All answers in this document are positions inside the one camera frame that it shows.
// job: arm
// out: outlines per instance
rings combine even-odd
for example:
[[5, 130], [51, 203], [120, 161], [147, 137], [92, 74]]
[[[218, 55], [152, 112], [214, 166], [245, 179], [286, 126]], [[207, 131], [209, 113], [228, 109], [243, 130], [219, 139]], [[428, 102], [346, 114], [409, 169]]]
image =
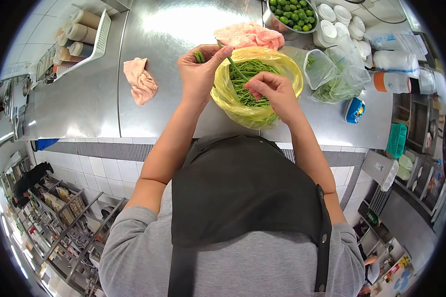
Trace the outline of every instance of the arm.
[[[197, 50], [208, 62], [196, 63], [194, 53]], [[173, 174], [182, 167], [198, 117], [210, 99], [215, 70], [231, 53], [230, 47], [220, 49], [218, 45], [200, 45], [178, 59], [182, 102], [145, 160], [134, 193], [125, 208], [144, 206], [159, 213], [162, 193]]]
[[371, 257], [368, 257], [365, 261], [363, 261], [363, 263], [365, 264], [365, 266], [367, 266], [367, 265], [375, 263], [375, 261], [377, 261], [377, 260], [378, 260], [377, 256], [371, 256]]
[[340, 208], [332, 171], [297, 102], [289, 79], [274, 73], [260, 72], [245, 87], [250, 89], [256, 99], [267, 97], [274, 112], [289, 127], [296, 165], [321, 185], [332, 225], [347, 222]]

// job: woman's right hand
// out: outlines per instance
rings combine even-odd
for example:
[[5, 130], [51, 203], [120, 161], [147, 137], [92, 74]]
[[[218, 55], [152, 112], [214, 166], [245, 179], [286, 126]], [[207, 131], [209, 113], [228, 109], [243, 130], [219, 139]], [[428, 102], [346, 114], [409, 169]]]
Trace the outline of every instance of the woman's right hand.
[[250, 90], [256, 100], [261, 99], [261, 96], [268, 98], [271, 107], [283, 123], [289, 124], [302, 112], [291, 81], [285, 76], [262, 71], [251, 78], [244, 87]]

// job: yellow plastic bag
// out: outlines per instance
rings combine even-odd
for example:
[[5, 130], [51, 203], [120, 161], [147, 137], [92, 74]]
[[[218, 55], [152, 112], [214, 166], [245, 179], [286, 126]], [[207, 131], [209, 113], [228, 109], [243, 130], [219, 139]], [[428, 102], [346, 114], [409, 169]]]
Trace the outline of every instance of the yellow plastic bag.
[[[299, 98], [303, 90], [303, 75], [297, 64], [285, 54], [263, 47], [249, 47], [235, 49], [231, 58], [235, 63], [257, 59], [274, 66], [281, 75], [287, 76], [291, 80], [296, 98]], [[212, 88], [210, 93], [215, 103], [233, 121], [243, 127], [255, 130], [274, 128], [278, 116], [270, 106], [246, 106], [239, 102], [230, 80], [229, 67], [230, 62], [228, 59], [225, 59], [216, 69], [215, 87]]]

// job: person in black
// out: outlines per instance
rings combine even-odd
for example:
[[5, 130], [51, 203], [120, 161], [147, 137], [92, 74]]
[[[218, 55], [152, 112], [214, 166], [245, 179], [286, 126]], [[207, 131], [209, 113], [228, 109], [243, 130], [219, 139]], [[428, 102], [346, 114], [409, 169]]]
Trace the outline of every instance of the person in black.
[[13, 185], [13, 206], [22, 208], [30, 200], [28, 189], [34, 189], [43, 176], [47, 174], [46, 170], [54, 173], [51, 164], [48, 162], [40, 163], [32, 170], [25, 172], [23, 176]]

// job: woman's left hand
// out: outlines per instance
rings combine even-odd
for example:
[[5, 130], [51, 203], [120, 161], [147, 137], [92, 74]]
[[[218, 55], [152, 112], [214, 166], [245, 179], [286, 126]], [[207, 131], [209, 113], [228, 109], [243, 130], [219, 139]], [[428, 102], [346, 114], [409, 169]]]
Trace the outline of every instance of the woman's left hand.
[[[198, 64], [195, 52], [200, 51], [205, 63]], [[220, 48], [217, 44], [202, 44], [178, 59], [178, 70], [182, 79], [182, 101], [206, 105], [210, 99], [216, 68], [229, 56], [231, 47]]]

